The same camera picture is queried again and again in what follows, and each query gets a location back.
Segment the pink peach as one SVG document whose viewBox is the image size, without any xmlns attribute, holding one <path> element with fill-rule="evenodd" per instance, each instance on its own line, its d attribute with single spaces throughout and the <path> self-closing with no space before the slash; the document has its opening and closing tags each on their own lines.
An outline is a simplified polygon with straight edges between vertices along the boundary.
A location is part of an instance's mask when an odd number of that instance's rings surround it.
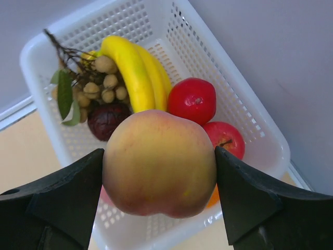
<svg viewBox="0 0 333 250">
<path fill-rule="evenodd" d="M 193 121 L 159 110 L 135 113 L 107 143 L 103 185 L 124 213 L 195 216 L 216 185 L 214 147 Z"/>
</svg>

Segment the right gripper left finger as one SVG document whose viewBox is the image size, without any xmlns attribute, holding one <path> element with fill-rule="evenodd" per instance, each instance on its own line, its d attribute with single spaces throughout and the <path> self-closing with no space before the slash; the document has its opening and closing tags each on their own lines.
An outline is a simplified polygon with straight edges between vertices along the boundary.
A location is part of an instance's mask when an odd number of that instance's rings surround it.
<svg viewBox="0 0 333 250">
<path fill-rule="evenodd" d="M 103 149 L 1 194 L 1 249 L 88 249 Z"/>
</svg>

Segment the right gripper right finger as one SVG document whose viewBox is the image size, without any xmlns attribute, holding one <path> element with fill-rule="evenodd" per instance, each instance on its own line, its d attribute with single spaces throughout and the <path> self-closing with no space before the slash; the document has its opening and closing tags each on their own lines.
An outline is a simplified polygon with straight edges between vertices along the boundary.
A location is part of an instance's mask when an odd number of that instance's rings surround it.
<svg viewBox="0 0 333 250">
<path fill-rule="evenodd" d="M 332 249 L 332 196 L 265 174 L 216 147 L 217 186 L 234 249 Z"/>
</svg>

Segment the orange fruit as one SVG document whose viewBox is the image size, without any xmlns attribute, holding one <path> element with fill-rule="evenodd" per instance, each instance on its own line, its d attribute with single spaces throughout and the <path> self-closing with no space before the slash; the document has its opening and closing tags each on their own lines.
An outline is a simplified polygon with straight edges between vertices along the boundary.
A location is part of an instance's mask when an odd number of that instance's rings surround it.
<svg viewBox="0 0 333 250">
<path fill-rule="evenodd" d="M 218 187 L 216 185 L 215 188 L 214 188 L 214 191 L 212 193 L 212 196 L 211 196 L 209 202 L 206 205 L 206 208 L 211 208 L 219 202 L 220 202 L 219 191 L 218 191 Z"/>
</svg>

